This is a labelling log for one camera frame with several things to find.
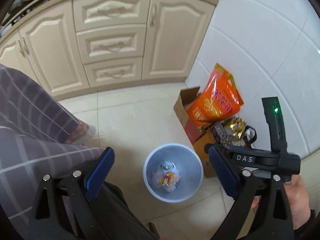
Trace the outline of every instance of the plaid cloth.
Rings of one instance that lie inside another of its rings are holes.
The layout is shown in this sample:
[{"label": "plaid cloth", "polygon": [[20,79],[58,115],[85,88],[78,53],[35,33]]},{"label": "plaid cloth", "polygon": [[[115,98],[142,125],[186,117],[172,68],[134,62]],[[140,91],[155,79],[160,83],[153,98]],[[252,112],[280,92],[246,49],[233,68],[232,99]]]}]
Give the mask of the plaid cloth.
[{"label": "plaid cloth", "polygon": [[23,238],[42,176],[66,175],[102,154],[65,144],[81,141],[88,130],[39,84],[0,64],[0,204]]}]

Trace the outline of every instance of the hand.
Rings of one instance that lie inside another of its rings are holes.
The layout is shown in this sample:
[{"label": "hand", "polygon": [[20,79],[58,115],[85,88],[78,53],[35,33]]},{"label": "hand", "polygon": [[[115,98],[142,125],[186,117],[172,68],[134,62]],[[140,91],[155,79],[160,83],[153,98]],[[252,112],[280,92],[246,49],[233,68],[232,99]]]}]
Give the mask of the hand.
[{"label": "hand", "polygon": [[[303,226],[310,218],[309,195],[300,175],[292,175],[291,184],[284,184],[292,214],[293,229]],[[256,213],[259,197],[255,196],[251,205]]]}]

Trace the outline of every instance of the orange bag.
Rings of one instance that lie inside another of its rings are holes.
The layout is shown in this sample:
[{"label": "orange bag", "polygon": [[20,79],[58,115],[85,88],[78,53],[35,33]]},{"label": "orange bag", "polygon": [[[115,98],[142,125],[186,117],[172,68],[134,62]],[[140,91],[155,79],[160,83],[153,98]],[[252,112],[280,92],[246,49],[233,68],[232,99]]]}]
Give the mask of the orange bag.
[{"label": "orange bag", "polygon": [[205,90],[193,101],[187,113],[204,133],[212,123],[238,113],[243,104],[232,74],[217,63]]}]

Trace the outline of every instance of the cabinet handle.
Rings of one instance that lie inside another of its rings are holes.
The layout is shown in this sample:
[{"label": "cabinet handle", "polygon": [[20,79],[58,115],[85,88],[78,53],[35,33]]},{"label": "cabinet handle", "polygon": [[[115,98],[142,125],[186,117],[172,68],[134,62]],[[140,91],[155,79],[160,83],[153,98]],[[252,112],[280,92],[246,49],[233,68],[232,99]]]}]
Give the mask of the cabinet handle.
[{"label": "cabinet handle", "polygon": [[109,45],[104,45],[104,44],[100,44],[99,45],[99,48],[103,48],[103,49],[108,49],[108,50],[111,50],[110,48],[111,47],[117,47],[113,50],[119,50],[121,49],[121,47],[124,45],[124,42],[123,41],[119,41],[117,43],[114,43],[114,44],[109,44]]},{"label": "cabinet handle", "polygon": [[154,3],[153,4],[153,14],[151,16],[150,20],[150,26],[153,27],[155,25],[155,19],[157,17],[157,5]]},{"label": "cabinet handle", "polygon": [[17,40],[17,43],[18,43],[18,45],[19,45],[19,51],[20,51],[21,55],[22,55],[23,57],[26,57],[26,55],[24,54],[24,51],[23,51],[23,49],[22,49],[21,42],[20,42],[19,40]]},{"label": "cabinet handle", "polygon": [[105,13],[105,14],[109,14],[109,13],[111,13],[111,12],[113,12],[113,11],[123,11],[123,10],[125,10],[125,7],[124,6],[118,6],[118,7],[107,7],[107,8],[105,8],[105,9],[98,9],[97,10],[97,12],[98,13]]},{"label": "cabinet handle", "polygon": [[29,52],[29,49],[28,49],[28,46],[26,43],[26,39],[24,37],[22,37],[22,41],[23,41],[24,49],[25,49],[27,55],[30,55],[30,52]]},{"label": "cabinet handle", "polygon": [[111,73],[108,72],[108,71],[105,71],[104,73],[105,73],[105,75],[107,75],[107,76],[110,76],[110,77],[112,77],[112,78],[118,79],[118,78],[121,78],[125,72],[126,72],[126,71],[125,71],[124,69],[122,69],[122,70],[120,70],[118,73],[115,73],[115,74],[111,74]]}]

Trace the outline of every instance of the beige cabinet panel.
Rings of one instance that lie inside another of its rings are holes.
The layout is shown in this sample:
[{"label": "beige cabinet panel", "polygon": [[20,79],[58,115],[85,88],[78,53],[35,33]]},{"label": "beige cabinet panel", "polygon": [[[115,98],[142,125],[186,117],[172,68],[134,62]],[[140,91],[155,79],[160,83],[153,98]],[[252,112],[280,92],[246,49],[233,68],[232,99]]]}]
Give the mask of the beige cabinet panel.
[{"label": "beige cabinet panel", "polygon": [[20,35],[39,82],[51,95],[89,87],[77,46],[71,0],[25,23]]},{"label": "beige cabinet panel", "polygon": [[76,30],[146,23],[150,0],[74,0]]},{"label": "beige cabinet panel", "polygon": [[199,0],[151,0],[142,79],[187,77],[214,8]]},{"label": "beige cabinet panel", "polygon": [[84,68],[91,87],[141,80],[142,57],[108,60]]},{"label": "beige cabinet panel", "polygon": [[18,31],[15,31],[0,45],[0,64],[20,70],[34,81],[38,82],[35,73],[22,48]]},{"label": "beige cabinet panel", "polygon": [[77,34],[84,64],[142,56],[145,36],[145,25],[104,27]]}]

